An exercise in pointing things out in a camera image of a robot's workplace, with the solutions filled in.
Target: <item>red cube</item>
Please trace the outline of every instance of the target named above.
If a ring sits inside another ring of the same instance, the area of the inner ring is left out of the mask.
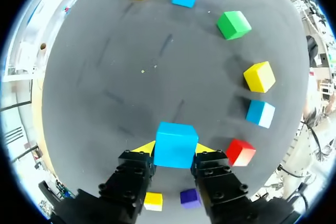
[[[226,150],[226,156],[231,166],[247,166],[255,152],[256,149],[246,141],[233,139]]]

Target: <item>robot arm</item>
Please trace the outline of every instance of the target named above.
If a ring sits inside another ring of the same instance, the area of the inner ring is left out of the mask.
[[[226,155],[203,152],[194,156],[191,172],[201,193],[212,224],[293,223],[288,220],[293,208],[284,199],[251,202],[248,186],[231,172]],[[54,208],[55,224],[134,224],[141,213],[151,178],[155,174],[154,158],[149,153],[125,151],[119,166],[106,183],[99,185],[100,197],[79,189],[75,199],[64,199]]]

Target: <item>round table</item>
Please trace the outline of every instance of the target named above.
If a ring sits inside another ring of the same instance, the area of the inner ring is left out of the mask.
[[[225,40],[224,11],[240,10],[252,26]],[[243,72],[268,60],[276,83],[250,92]],[[118,156],[155,140],[160,122],[193,125],[199,143],[226,150],[232,138],[257,150],[234,167],[254,194],[277,168],[302,114],[309,57],[299,13],[289,0],[78,0],[51,51],[43,90],[44,134],[52,164],[72,191],[98,195]],[[249,101],[275,106],[269,129],[245,120]],[[180,192],[194,188],[189,169],[157,167],[149,191],[162,212],[138,223],[209,223],[203,208],[185,210]]]

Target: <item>yellow cube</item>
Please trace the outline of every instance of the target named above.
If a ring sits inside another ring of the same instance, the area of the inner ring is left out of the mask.
[[[252,92],[266,93],[275,83],[268,61],[254,64],[244,72],[244,77]]]
[[[143,203],[146,210],[162,211],[163,196],[160,193],[146,193],[145,202]]]

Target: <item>gray tabletop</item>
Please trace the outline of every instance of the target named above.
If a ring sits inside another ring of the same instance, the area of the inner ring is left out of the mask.
[[[226,41],[216,22],[240,10],[252,26]],[[243,72],[268,60],[276,77],[266,93],[248,90]],[[55,171],[72,191],[98,195],[118,156],[155,139],[161,121],[193,125],[200,143],[226,150],[233,137],[256,155],[234,172],[254,194],[292,141],[305,102],[309,60],[299,14],[289,0],[78,0],[49,57],[43,91],[44,134]],[[270,129],[245,120],[250,99],[276,107]],[[149,191],[163,212],[138,223],[209,220],[184,210],[180,191],[195,187],[188,169],[158,167]]]

